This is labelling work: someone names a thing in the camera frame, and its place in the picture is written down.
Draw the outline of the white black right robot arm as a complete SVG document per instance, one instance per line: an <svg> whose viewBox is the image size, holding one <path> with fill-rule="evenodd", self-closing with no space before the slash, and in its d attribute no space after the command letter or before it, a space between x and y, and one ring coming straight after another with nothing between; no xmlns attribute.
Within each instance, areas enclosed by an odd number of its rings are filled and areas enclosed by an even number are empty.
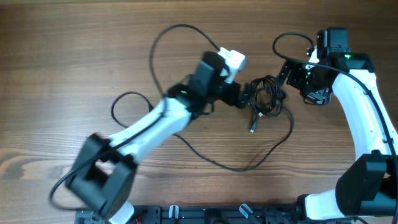
<svg viewBox="0 0 398 224"><path fill-rule="evenodd" d="M278 81L300 92L305 103L325 106L337 97L354 142L356 159L334 189L303 198L308 222L344 218L397 219L397 131L377 89L366 53L354 53L345 28L317 32L309 60L286 57Z"/></svg>

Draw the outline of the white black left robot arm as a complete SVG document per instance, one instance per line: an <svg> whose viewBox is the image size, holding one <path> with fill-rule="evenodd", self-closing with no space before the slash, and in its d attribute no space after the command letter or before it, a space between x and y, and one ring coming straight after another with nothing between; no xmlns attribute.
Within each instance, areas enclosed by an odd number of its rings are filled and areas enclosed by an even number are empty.
<svg viewBox="0 0 398 224"><path fill-rule="evenodd" d="M139 121L106 139L89 136L65 180L67 189L104 221L127 223L134 214L127 198L145 157L204 115L206 106L214 101L238 108L245 105L245 94L234 78L246 60L235 50L205 52L188 82L169 88Z"/></svg>

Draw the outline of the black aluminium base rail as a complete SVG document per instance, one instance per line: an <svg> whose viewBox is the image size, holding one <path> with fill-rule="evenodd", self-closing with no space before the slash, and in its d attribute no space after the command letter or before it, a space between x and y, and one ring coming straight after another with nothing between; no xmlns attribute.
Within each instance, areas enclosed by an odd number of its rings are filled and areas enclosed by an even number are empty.
<svg viewBox="0 0 398 224"><path fill-rule="evenodd" d="M310 220L304 217L302 207L296 203L267 206L238 207L169 207L135 206L129 218L114 217L103 220L94 212L80 211L75 214L76 224L127 223L127 224L191 224L191 223L366 223L363 218L346 217L328 220Z"/></svg>

